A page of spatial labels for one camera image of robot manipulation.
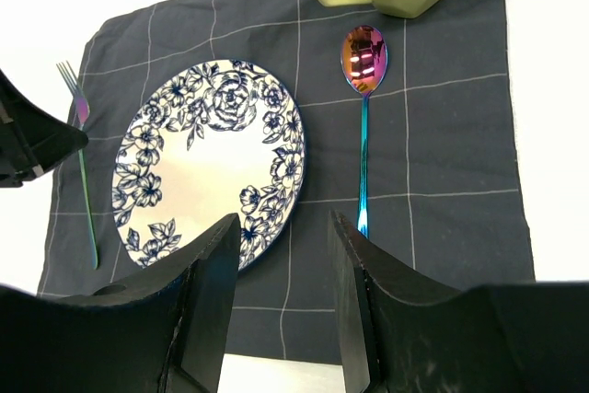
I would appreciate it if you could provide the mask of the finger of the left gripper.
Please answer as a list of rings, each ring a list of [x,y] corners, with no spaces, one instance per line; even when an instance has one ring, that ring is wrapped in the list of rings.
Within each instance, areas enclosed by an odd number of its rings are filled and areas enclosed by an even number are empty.
[[[1,186],[18,188],[86,147],[87,135],[38,108],[1,75]]]

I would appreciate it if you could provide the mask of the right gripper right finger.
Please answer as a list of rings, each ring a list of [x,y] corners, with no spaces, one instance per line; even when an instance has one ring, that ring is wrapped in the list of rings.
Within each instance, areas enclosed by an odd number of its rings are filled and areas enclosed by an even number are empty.
[[[584,392],[586,283],[459,291],[331,212],[328,247],[349,392]]]

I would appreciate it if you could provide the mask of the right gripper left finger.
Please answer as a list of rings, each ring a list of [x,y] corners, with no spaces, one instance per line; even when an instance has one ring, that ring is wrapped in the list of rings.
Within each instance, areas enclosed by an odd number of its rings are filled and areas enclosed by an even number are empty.
[[[55,301],[1,290],[5,392],[215,392],[237,284],[228,214],[183,248]]]

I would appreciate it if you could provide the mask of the iridescent fork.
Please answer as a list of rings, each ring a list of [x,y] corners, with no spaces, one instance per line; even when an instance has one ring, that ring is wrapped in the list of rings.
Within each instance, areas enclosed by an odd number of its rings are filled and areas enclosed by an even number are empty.
[[[78,79],[75,75],[75,72],[70,65],[69,62],[59,62],[56,64],[56,67],[66,83],[72,98],[73,104],[75,106],[75,114],[77,116],[79,122],[79,129],[83,130],[84,125],[87,122],[89,115],[90,115],[90,107],[88,104],[87,99],[84,96],[82,87],[78,82]],[[91,209],[91,201],[90,201],[90,194],[88,189],[88,182],[87,182],[87,164],[85,159],[85,152],[84,149],[78,151],[78,162],[80,167],[80,175],[82,180],[82,188],[85,197],[85,205],[86,205],[86,213],[87,213],[87,229],[89,235],[89,244],[91,247],[91,257],[92,257],[92,266],[94,270],[98,269],[99,266],[99,255],[98,255],[98,245],[96,241],[96,233]]]

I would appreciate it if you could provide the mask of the blue floral plate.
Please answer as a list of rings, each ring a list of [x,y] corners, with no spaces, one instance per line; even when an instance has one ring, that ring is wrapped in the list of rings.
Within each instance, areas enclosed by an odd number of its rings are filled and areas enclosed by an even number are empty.
[[[161,86],[123,136],[114,222],[129,258],[147,267],[237,214],[246,268],[285,229],[305,172],[300,111],[274,75],[240,60],[196,64]]]

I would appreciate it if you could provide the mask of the dark checked cloth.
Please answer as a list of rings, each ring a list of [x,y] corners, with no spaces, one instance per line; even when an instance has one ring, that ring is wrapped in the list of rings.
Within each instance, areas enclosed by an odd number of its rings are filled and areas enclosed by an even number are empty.
[[[385,36],[387,76],[370,101],[370,238],[446,285],[534,277],[519,190],[504,0],[441,0],[404,21],[317,0],[168,0],[107,20],[80,71],[101,263],[91,265],[79,166],[56,171],[38,292],[89,294],[136,269],[110,209],[115,153],[133,114],[174,74],[214,57],[258,64],[295,93],[308,167],[293,222],[237,285],[230,353],[337,364],[328,214],[356,213],[360,99],[339,47],[367,23]]]

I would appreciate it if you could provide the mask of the iridescent spoon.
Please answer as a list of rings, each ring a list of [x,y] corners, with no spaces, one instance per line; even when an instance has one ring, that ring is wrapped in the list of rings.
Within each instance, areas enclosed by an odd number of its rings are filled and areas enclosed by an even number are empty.
[[[388,65],[382,33],[369,25],[352,29],[341,46],[341,69],[347,83],[362,97],[359,200],[357,229],[369,237],[368,220],[368,120],[369,98],[383,81]]]

